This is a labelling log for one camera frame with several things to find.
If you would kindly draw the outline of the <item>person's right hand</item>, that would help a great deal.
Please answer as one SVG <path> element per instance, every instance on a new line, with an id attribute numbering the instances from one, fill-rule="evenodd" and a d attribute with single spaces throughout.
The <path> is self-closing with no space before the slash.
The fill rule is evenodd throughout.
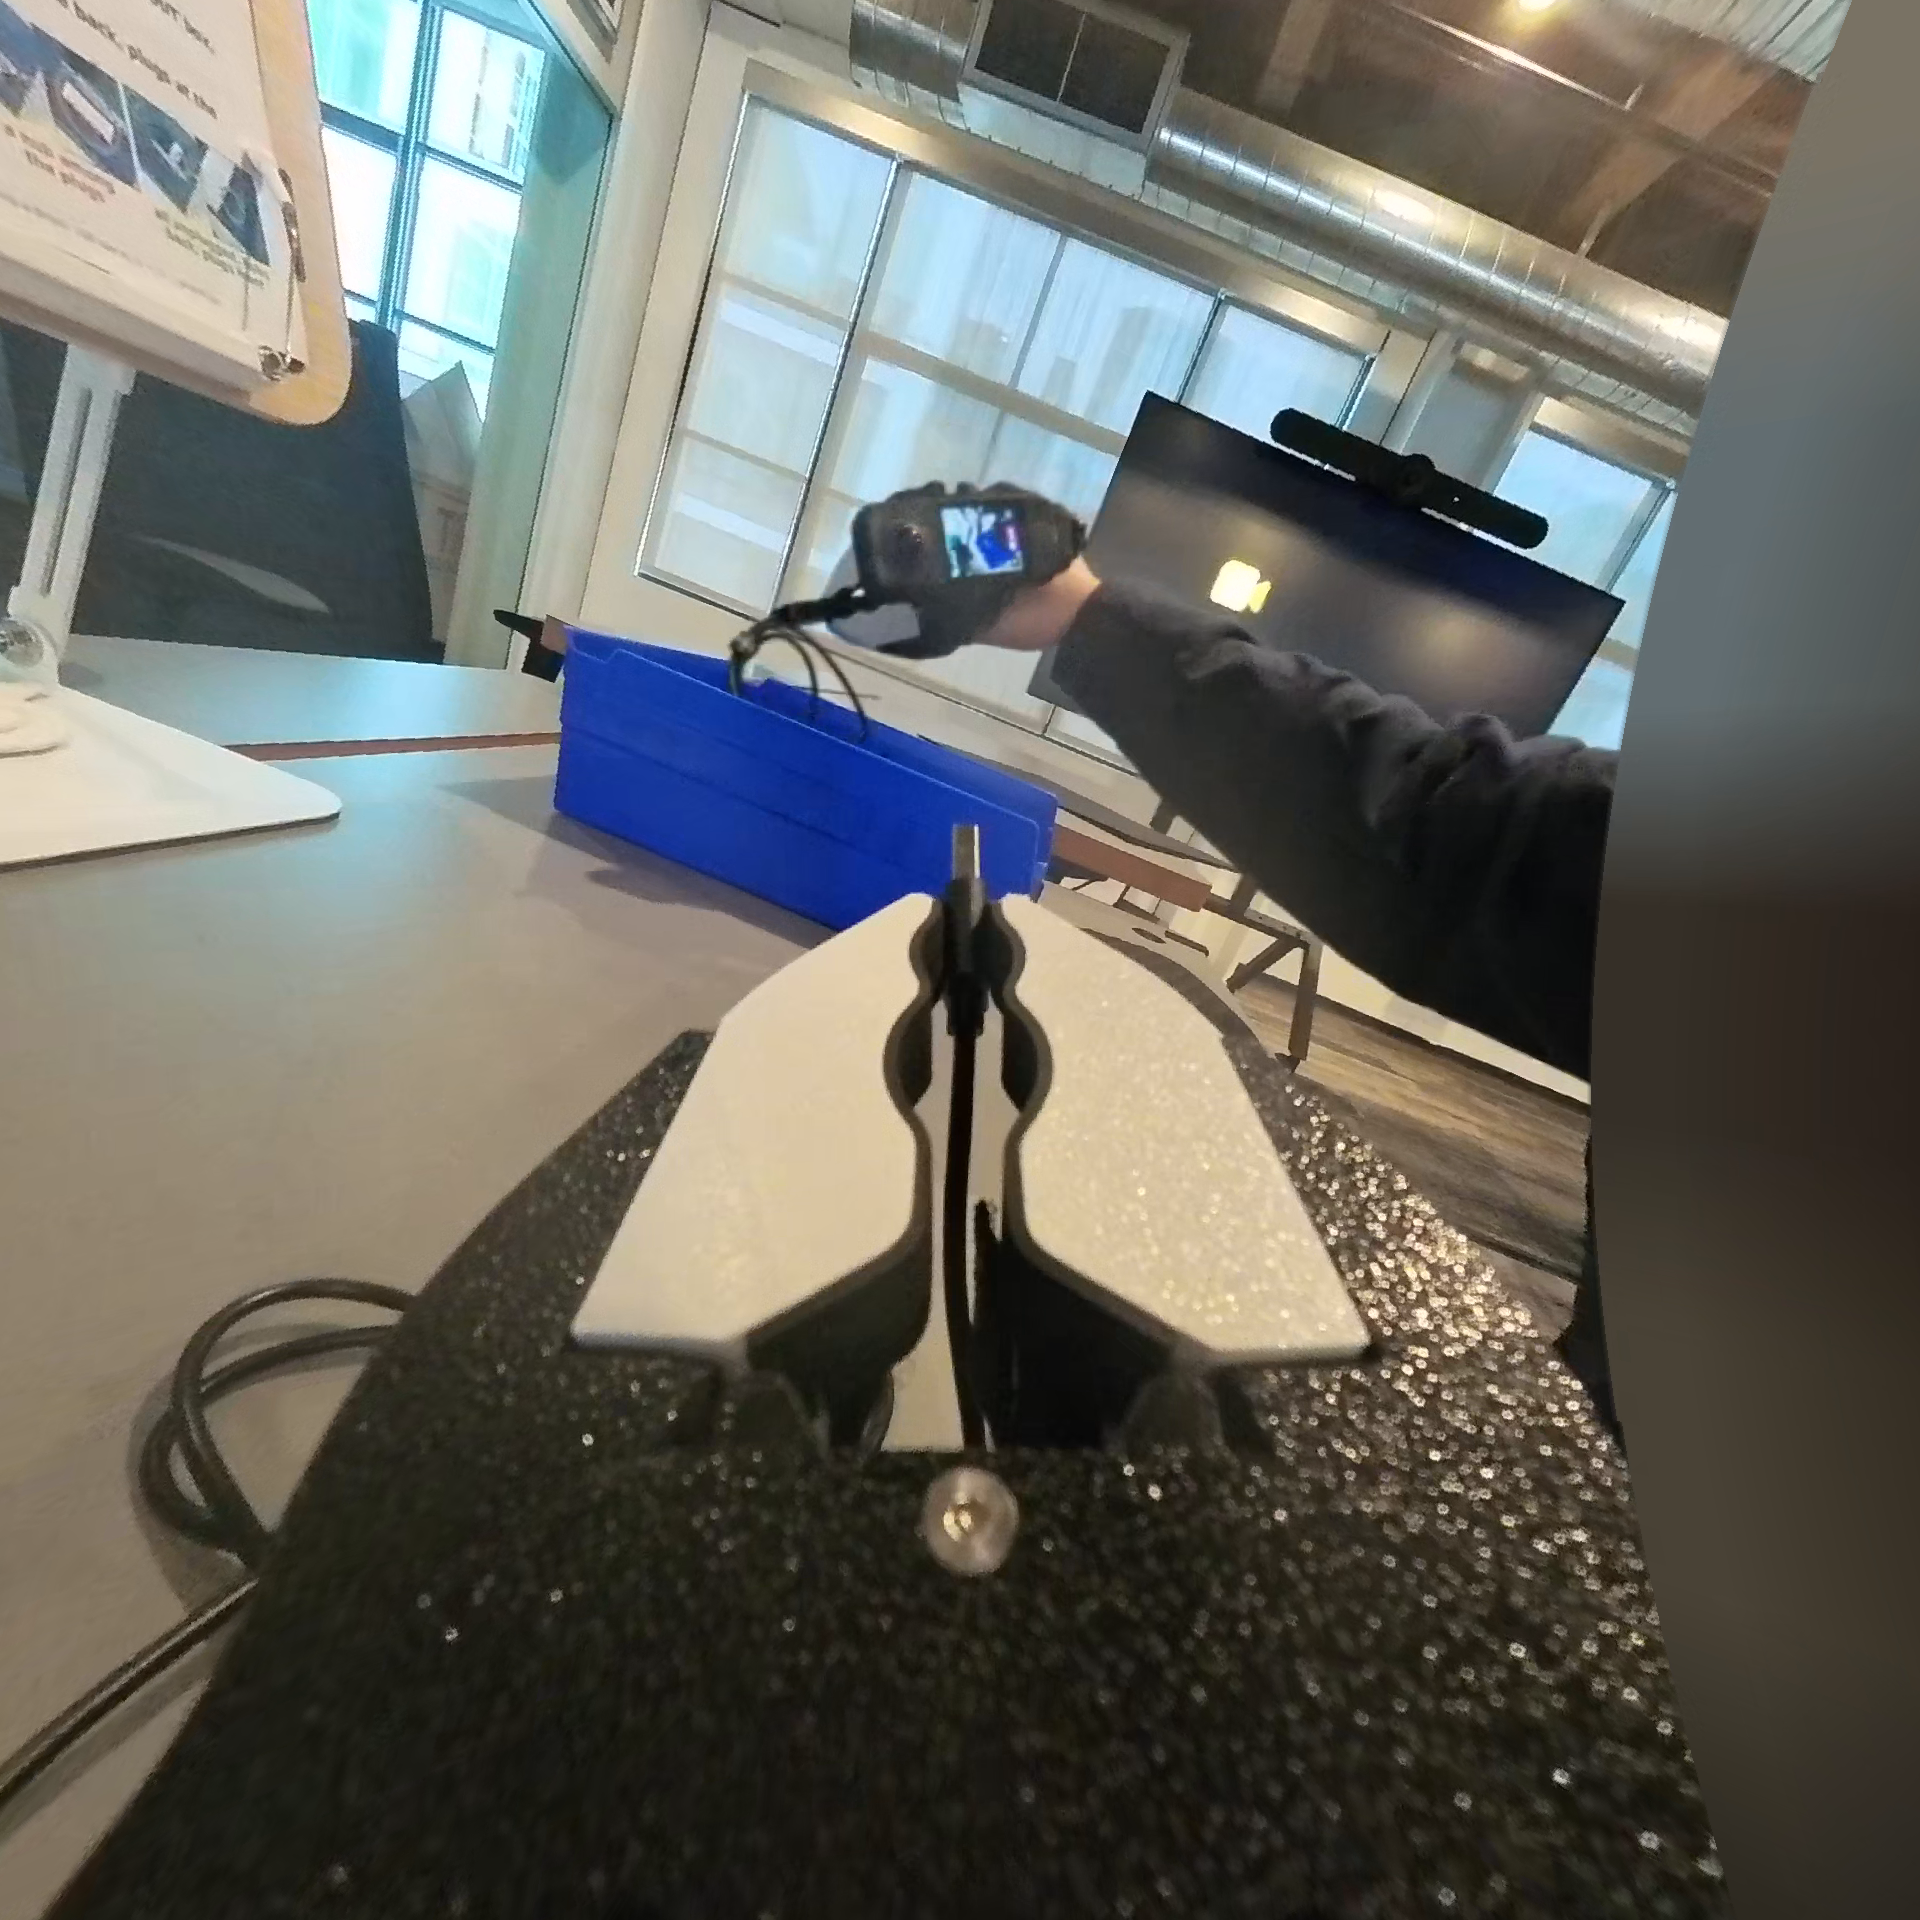
<path id="1" fill-rule="evenodd" d="M 915 608 L 918 636 L 890 647 L 904 658 L 946 658 L 969 647 L 1042 654 L 1056 647 L 1080 611 L 1099 591 L 1099 578 L 1074 561 L 1042 583 L 954 583 Z"/>

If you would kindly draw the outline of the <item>blue plastic bin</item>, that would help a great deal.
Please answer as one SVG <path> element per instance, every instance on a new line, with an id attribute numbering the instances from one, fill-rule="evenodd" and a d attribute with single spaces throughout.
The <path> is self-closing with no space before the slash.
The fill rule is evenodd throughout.
<path id="1" fill-rule="evenodd" d="M 567 632 L 555 810 L 831 930 L 938 896 L 973 825 L 991 899 L 1035 896 L 1042 787 L 719 657 Z"/>

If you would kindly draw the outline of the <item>black webcam bar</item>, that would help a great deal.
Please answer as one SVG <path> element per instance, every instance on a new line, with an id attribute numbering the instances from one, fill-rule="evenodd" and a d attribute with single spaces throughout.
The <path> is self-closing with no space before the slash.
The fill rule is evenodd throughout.
<path id="1" fill-rule="evenodd" d="M 1393 451 L 1360 440 L 1302 409 L 1282 409 L 1270 440 L 1288 452 L 1342 473 L 1411 513 L 1424 513 L 1520 551 L 1536 551 L 1551 536 L 1544 515 L 1440 472 L 1423 452 Z"/>

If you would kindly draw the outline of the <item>white board stand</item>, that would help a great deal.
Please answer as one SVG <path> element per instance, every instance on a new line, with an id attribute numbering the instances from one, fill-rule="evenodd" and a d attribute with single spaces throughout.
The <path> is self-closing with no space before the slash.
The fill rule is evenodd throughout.
<path id="1" fill-rule="evenodd" d="M 133 369 L 65 350 L 21 576 L 5 603 L 2 868 L 329 825 L 344 802 L 63 683 Z"/>

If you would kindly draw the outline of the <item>black monitor screen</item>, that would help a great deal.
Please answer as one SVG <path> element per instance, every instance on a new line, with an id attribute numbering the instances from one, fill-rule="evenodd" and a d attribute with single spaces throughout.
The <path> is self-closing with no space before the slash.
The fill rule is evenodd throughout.
<path id="1" fill-rule="evenodd" d="M 1431 719 L 1541 737 L 1624 602 L 1296 449 L 1144 395 L 1089 536 L 1106 586 L 1237 623 Z"/>

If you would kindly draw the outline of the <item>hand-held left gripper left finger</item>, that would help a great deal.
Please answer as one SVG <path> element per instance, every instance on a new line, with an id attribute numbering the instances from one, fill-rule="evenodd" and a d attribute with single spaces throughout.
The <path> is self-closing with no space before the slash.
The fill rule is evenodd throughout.
<path id="1" fill-rule="evenodd" d="M 931 1314 L 919 1104 L 945 908 L 904 896 L 769 976 L 713 1032 L 585 1288 L 590 1353 L 777 1377 L 865 1433 Z"/>

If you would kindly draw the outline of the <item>silver ventilation duct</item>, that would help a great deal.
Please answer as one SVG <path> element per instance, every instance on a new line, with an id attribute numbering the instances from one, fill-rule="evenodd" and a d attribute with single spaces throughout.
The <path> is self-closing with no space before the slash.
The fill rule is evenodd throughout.
<path id="1" fill-rule="evenodd" d="M 1137 192 L 1322 281 L 1358 278 L 1519 338 L 1686 340 L 1721 326 L 1775 184 L 1741 154 L 1768 82 L 1682 56 L 1665 103 L 1575 35 L 1520 35 L 1501 4 L 1142 4 L 1190 51 L 1145 152 L 963 82 L 976 4 L 854 4 L 857 81 L 1053 166 L 1115 148 Z"/>

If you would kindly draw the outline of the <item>metal ceiling vent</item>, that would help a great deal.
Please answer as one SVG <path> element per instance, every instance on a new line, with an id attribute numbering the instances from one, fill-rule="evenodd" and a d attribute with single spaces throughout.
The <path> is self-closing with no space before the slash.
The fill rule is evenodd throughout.
<path id="1" fill-rule="evenodd" d="M 1110 3 L 982 3 L 963 82 L 1145 152 L 1177 90 L 1190 35 Z"/>

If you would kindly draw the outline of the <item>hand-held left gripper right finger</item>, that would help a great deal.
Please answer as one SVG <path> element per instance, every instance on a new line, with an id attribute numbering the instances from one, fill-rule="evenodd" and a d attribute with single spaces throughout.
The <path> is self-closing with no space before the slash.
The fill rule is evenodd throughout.
<path id="1" fill-rule="evenodd" d="M 997 1444 L 1103 1444 L 1161 1382 L 1345 1364 L 1374 1336 L 1225 1026 L 1025 899 L 976 936 L 1014 1107 L 973 1363 Z"/>

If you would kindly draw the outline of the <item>cardboard box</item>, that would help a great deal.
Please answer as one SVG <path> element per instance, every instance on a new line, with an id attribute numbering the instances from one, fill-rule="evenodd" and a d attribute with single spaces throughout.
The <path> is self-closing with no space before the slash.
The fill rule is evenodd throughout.
<path id="1" fill-rule="evenodd" d="M 432 641 L 457 665 L 451 623 L 457 598 L 482 414 L 466 361 L 415 384 L 400 398 L 400 424 L 429 582 Z"/>

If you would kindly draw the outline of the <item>person's right forearm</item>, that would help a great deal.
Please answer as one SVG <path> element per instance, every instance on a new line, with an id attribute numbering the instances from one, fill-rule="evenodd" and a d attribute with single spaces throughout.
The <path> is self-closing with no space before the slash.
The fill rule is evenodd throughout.
<path id="1" fill-rule="evenodd" d="M 1077 611 L 1067 696 L 1261 892 L 1358 972 L 1593 1076 L 1618 752 L 1429 719 L 1310 657 L 1123 583 Z"/>

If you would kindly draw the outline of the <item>black office chair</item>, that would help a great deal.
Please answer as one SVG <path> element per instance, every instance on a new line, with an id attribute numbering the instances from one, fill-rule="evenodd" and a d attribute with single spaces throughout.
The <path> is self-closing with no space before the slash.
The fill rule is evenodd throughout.
<path id="1" fill-rule="evenodd" d="M 442 664 L 399 338 L 352 322 L 352 384 L 318 426 L 242 416 L 137 376 L 72 633 Z"/>

